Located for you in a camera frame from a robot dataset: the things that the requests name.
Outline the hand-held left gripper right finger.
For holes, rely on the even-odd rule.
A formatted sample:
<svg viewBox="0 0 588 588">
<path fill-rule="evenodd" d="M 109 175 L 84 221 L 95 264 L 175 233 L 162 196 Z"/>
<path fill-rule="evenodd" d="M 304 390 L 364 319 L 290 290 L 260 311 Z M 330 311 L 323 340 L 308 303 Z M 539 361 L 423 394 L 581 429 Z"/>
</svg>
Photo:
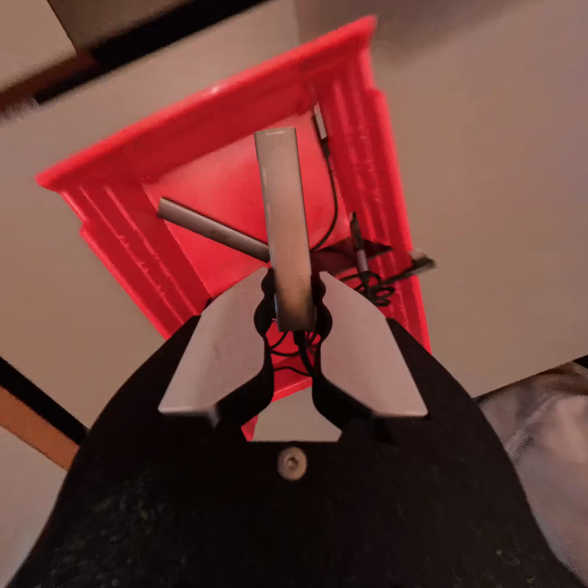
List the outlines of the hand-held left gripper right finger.
<svg viewBox="0 0 588 588">
<path fill-rule="evenodd" d="M 313 280 L 320 341 L 312 399 L 344 430 L 356 420 L 422 419 L 429 410 L 386 317 L 327 272 Z"/>
</svg>

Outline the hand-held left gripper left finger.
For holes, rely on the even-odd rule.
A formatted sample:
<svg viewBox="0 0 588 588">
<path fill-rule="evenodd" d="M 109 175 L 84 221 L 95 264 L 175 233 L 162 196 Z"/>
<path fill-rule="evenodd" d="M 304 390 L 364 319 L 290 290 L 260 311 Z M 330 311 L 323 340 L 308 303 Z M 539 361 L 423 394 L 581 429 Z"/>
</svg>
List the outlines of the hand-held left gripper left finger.
<svg viewBox="0 0 588 588">
<path fill-rule="evenodd" d="M 272 278 L 270 269 L 259 269 L 202 312 L 159 403 L 162 415 L 241 428 L 269 405 L 275 389 L 266 336 Z"/>
</svg>

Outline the black cable metal plugs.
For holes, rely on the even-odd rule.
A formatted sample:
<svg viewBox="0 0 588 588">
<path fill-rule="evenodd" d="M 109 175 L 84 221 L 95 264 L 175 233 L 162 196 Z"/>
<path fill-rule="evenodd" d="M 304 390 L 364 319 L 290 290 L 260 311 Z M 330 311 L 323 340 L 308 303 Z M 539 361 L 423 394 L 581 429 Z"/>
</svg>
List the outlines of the black cable metal plugs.
<svg viewBox="0 0 588 588">
<path fill-rule="evenodd" d="M 356 257 L 356 273 L 341 278 L 342 282 L 358 281 L 354 291 L 379 308 L 390 306 L 396 285 L 401 281 L 437 268 L 437 262 L 424 254 L 411 257 L 410 265 L 391 277 L 383 278 L 372 271 L 368 264 L 365 241 L 361 232 L 357 213 L 350 215 L 350 231 L 353 250 Z"/>
</svg>

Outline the grey USB hub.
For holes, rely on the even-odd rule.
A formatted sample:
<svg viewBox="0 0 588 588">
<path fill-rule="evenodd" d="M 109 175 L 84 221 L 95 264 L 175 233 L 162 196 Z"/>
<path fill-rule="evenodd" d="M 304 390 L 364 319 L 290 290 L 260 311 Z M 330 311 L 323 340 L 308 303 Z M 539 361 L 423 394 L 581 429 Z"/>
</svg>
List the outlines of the grey USB hub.
<svg viewBox="0 0 588 588">
<path fill-rule="evenodd" d="M 158 217 L 263 263 L 270 262 L 269 246 L 261 240 L 220 223 L 168 198 L 160 198 Z"/>
<path fill-rule="evenodd" d="M 296 129 L 257 131 L 254 144 L 273 270 L 277 325 L 281 332 L 311 332 L 316 311 Z"/>
</svg>

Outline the red plastic bin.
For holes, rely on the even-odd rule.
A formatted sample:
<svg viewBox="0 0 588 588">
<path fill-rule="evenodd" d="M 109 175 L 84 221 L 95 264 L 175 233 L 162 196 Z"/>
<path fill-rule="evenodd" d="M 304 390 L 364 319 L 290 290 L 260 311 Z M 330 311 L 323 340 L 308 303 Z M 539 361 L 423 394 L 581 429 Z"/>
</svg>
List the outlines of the red plastic bin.
<svg viewBox="0 0 588 588">
<path fill-rule="evenodd" d="M 158 406 L 198 317 L 225 291 L 268 268 L 158 217 L 160 198 L 268 244 L 254 134 L 294 127 L 298 138 L 312 283 L 356 273 L 350 215 L 357 213 L 368 264 L 383 278 L 410 265 L 413 243 L 384 94 L 371 64 L 375 17 L 364 17 L 181 101 L 38 176 L 81 221 L 92 251 L 170 339 L 115 393 L 92 427 L 99 435 L 140 437 L 194 427 L 199 416 L 165 416 Z M 354 290 L 358 281 L 342 282 Z M 430 341 L 417 277 L 396 285 L 387 319 L 426 406 L 417 358 Z M 312 387 L 320 341 L 311 332 L 267 331 L 273 398 Z"/>
</svg>

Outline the person's grey clothing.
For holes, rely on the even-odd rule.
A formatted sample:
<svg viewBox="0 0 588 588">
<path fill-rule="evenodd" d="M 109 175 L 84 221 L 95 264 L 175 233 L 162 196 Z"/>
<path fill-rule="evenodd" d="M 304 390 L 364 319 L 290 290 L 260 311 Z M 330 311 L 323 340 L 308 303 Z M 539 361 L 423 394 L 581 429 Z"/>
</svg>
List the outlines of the person's grey clothing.
<svg viewBox="0 0 588 588">
<path fill-rule="evenodd" d="M 587 368 L 562 364 L 478 398 L 552 552 L 587 583 Z"/>
</svg>

